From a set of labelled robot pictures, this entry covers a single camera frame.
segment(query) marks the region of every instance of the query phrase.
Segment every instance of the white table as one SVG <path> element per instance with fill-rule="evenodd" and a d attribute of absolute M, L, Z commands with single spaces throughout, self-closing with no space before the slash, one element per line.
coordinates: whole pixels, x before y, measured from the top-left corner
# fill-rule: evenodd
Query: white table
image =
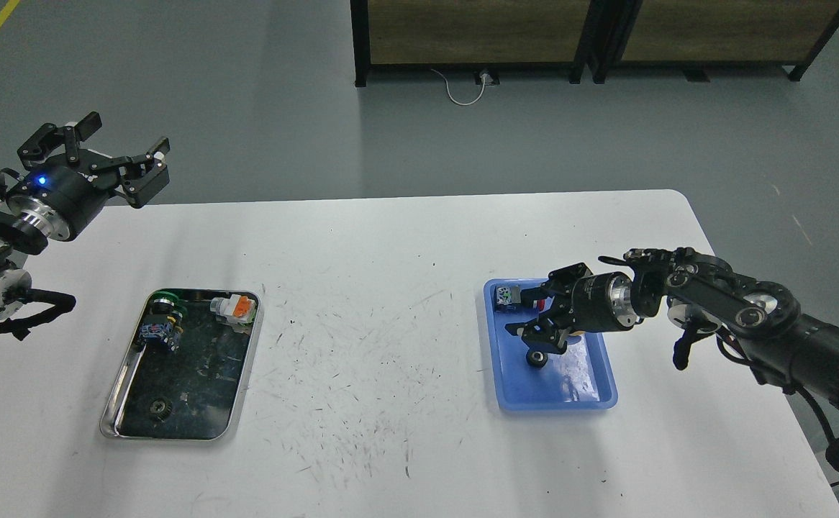
<path fill-rule="evenodd" d="M 108 207 L 26 263 L 74 312 L 0 337 L 0 516 L 838 516 L 781 391 L 712 342 L 679 373 L 664 316 L 606 335 L 613 409 L 499 410 L 486 280 L 683 245 L 675 191 Z M 162 286 L 265 302 L 216 442 L 98 430 Z"/>

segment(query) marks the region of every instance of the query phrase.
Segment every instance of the white plastic part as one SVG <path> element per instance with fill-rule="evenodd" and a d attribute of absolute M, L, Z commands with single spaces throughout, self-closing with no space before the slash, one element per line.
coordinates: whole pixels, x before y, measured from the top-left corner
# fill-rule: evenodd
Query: white plastic part
<path fill-rule="evenodd" d="M 237 293 L 231 298 L 215 297 L 209 304 L 209 311 L 225 319 L 236 332 L 244 332 L 256 315 L 256 301 Z"/>

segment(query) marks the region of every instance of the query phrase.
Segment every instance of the white cable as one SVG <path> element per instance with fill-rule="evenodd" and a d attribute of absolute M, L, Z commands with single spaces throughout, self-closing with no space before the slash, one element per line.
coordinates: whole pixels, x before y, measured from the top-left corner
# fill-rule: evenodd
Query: white cable
<path fill-rule="evenodd" d="M 448 94 L 448 98 L 452 99 L 452 102 L 457 104 L 458 106 L 470 106 L 470 105 L 474 104 L 475 102 L 480 101 L 480 98 L 483 97 L 483 91 L 485 91 L 485 89 L 486 89 L 486 83 L 484 82 L 483 79 L 480 79 L 480 93 L 478 94 L 478 98 L 476 98 L 476 99 L 474 99 L 474 101 L 470 101 L 470 102 L 455 101 L 455 98 L 452 97 L 451 89 L 448 88 L 448 78 L 443 76 L 442 72 L 439 72 L 435 68 L 430 68 L 430 70 L 432 70 L 432 72 L 438 73 L 440 78 L 445 79 L 445 92 L 446 92 L 446 94 Z"/>

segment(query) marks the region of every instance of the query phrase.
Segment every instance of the power outlet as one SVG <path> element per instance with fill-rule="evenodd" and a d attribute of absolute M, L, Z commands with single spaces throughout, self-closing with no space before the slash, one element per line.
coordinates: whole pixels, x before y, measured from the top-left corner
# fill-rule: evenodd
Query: power outlet
<path fill-rule="evenodd" d="M 495 71 L 491 72 L 489 69 L 485 68 L 474 73 L 474 82 L 478 85 L 498 86 L 499 75 L 497 75 Z"/>

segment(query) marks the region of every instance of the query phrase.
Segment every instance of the small gear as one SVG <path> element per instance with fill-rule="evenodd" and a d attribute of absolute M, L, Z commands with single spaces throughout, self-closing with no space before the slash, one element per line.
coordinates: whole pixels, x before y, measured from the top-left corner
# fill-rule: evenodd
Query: small gear
<path fill-rule="evenodd" d="M 173 412 L 173 403 L 166 397 L 158 397 L 156 400 L 150 402 L 148 407 L 148 414 L 152 419 L 163 421 Z"/>

